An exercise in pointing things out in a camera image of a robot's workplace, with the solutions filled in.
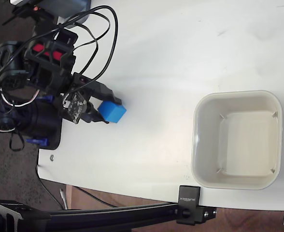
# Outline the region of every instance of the circuit board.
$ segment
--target circuit board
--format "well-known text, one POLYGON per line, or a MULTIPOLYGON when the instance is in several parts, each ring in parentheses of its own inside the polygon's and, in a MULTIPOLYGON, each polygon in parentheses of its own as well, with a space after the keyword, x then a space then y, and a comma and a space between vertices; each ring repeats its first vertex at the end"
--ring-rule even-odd
POLYGON ((80 92, 75 92, 66 98, 68 102, 67 113, 75 124, 79 123, 81 113, 87 109, 87 101, 83 98, 80 92))

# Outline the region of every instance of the blue cube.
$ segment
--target blue cube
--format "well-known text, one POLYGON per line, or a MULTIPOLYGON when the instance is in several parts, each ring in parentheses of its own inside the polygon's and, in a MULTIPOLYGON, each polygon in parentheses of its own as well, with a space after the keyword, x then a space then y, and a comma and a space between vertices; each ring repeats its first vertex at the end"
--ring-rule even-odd
POLYGON ((111 101, 103 101, 98 111, 107 122, 117 123, 126 112, 126 109, 122 105, 117 105, 111 101))

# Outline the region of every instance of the plastic bin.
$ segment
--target plastic bin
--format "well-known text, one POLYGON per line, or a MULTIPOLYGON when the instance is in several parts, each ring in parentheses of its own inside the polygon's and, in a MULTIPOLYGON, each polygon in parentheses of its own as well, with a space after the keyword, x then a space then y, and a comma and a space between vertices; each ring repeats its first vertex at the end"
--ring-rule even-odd
POLYGON ((281 165, 283 112, 270 92, 215 93, 194 114, 192 173, 217 189, 263 189, 281 165))

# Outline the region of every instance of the dark floor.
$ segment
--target dark floor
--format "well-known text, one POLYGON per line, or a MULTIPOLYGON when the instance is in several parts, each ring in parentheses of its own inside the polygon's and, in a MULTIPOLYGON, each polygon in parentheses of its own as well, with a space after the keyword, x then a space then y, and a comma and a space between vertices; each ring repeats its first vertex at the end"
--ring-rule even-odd
MULTIPOLYGON (((31 19, 16 19, 2 27, 1 24, 11 16, 13 6, 9 1, 0 0, 0 44, 10 40, 24 41, 31 37, 34 25, 31 19)), ((21 152, 9 149, 10 134, 0 133, 0 199, 16 200, 41 210, 58 209, 57 204, 40 185, 36 174, 38 149, 26 144, 21 152)), ((62 184, 43 181, 48 189, 59 199, 62 184)))

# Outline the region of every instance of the table surface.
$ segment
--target table surface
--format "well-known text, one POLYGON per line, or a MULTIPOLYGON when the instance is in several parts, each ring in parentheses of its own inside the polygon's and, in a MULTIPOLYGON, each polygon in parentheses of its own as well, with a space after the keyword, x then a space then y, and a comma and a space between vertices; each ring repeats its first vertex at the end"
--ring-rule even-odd
MULTIPOLYGON (((263 89, 283 107, 279 176, 263 190, 202 188, 199 203, 284 210, 284 0, 92 1, 92 7, 105 4, 117 12, 119 36, 100 81, 123 100, 127 112, 117 124, 64 120, 59 148, 40 150, 40 178, 177 202, 180 185, 199 186, 191 173, 197 103, 214 92, 263 89)), ((95 15, 84 24, 97 36, 107 27, 95 15)), ((113 29, 99 41, 86 76, 102 69, 113 29)), ((73 31, 77 45, 90 40, 81 29, 73 31)), ((75 52, 74 71, 93 50, 94 44, 75 52)))

